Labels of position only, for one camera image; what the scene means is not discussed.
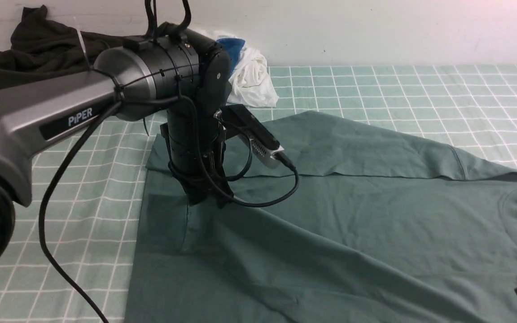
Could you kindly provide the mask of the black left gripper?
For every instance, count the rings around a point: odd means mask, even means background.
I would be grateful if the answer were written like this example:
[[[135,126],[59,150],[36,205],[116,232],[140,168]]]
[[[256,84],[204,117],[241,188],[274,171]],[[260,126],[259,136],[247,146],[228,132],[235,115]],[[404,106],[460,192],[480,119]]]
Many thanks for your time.
[[[230,204],[234,194],[225,179],[225,133],[218,120],[194,114],[192,108],[169,108],[161,131],[170,157],[168,167],[188,203],[197,205],[211,197],[220,209]]]

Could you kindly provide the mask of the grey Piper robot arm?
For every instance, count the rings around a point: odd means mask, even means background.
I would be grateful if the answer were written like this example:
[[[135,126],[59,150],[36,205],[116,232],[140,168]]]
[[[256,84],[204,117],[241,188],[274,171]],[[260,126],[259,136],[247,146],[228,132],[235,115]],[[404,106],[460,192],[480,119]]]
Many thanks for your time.
[[[0,322],[517,323],[517,169],[306,110],[194,31],[0,90]]]

